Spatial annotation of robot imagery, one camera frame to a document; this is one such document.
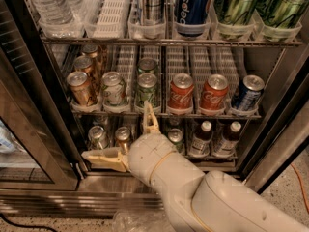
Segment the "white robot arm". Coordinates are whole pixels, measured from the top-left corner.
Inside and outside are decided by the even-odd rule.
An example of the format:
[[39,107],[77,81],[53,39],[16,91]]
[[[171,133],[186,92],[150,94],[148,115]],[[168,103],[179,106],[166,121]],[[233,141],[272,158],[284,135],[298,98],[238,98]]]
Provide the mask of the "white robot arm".
[[182,156],[160,132],[150,104],[144,108],[143,129],[125,154],[114,147],[83,157],[127,170],[155,190],[177,232],[309,232],[232,176],[218,170],[205,173]]

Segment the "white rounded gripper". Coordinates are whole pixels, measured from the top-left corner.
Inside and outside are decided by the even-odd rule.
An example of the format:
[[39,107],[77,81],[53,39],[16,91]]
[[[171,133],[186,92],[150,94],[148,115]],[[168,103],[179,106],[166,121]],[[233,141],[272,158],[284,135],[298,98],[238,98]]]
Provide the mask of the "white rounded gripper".
[[[127,159],[131,174],[147,186],[156,166],[170,153],[176,152],[175,145],[159,132],[153,107],[144,101],[143,133],[146,134],[131,144]],[[120,147],[85,151],[82,158],[95,167],[127,172],[127,160]]]

